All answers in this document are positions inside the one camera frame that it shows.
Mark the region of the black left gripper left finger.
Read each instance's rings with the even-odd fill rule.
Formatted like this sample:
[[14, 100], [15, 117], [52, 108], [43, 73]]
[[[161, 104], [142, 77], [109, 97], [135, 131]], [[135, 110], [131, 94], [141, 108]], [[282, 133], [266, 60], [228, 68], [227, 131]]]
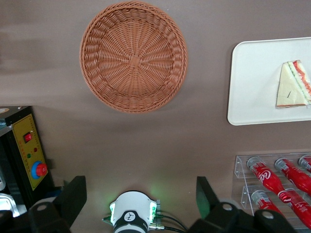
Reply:
[[42, 200], [28, 211], [33, 233], [69, 233], [87, 200], [86, 177], [76, 176], [53, 200]]

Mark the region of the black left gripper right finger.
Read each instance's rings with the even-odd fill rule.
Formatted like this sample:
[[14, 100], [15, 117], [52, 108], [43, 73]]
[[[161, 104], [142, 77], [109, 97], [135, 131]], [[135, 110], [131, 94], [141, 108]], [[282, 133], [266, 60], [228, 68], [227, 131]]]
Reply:
[[206, 177], [196, 179], [196, 205], [200, 218], [189, 233], [253, 233], [252, 217], [227, 201], [221, 202]]

